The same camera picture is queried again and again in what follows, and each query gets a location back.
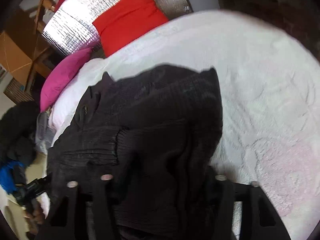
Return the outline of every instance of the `pink pillow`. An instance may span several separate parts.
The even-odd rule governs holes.
[[[69,84],[78,70],[90,59],[92,49],[77,51],[63,59],[52,70],[41,90],[40,111],[46,111],[58,99],[62,90]]]

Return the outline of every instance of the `white bedsheet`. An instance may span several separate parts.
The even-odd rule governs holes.
[[[224,124],[212,165],[233,181],[259,181],[292,240],[307,239],[320,219],[320,65],[311,53],[260,20],[207,11],[147,33],[97,61],[95,71],[118,80],[161,63],[215,66]]]

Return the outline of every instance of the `blue cloth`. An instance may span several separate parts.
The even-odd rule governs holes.
[[[7,192],[7,194],[11,194],[17,190],[11,174],[11,170],[13,170],[14,166],[16,165],[23,167],[21,162],[10,161],[0,169],[0,185]]]

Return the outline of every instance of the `black device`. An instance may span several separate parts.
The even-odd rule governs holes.
[[[32,206],[32,200],[50,185],[51,176],[36,179],[15,193],[18,204]],[[111,180],[97,177],[93,185],[92,212],[97,240],[120,239],[112,213]],[[87,239],[84,196],[74,182],[61,191],[51,207],[36,240]],[[209,205],[215,205],[214,240],[232,239],[232,218],[235,201],[242,202],[242,221],[239,240],[290,240],[290,236],[275,208],[257,182],[251,185],[232,183],[223,175],[208,168],[205,193]]]

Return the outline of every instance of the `brown box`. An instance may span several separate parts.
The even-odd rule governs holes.
[[[23,86],[26,85],[35,54],[48,44],[34,34],[34,21],[20,8],[0,34],[0,64]]]

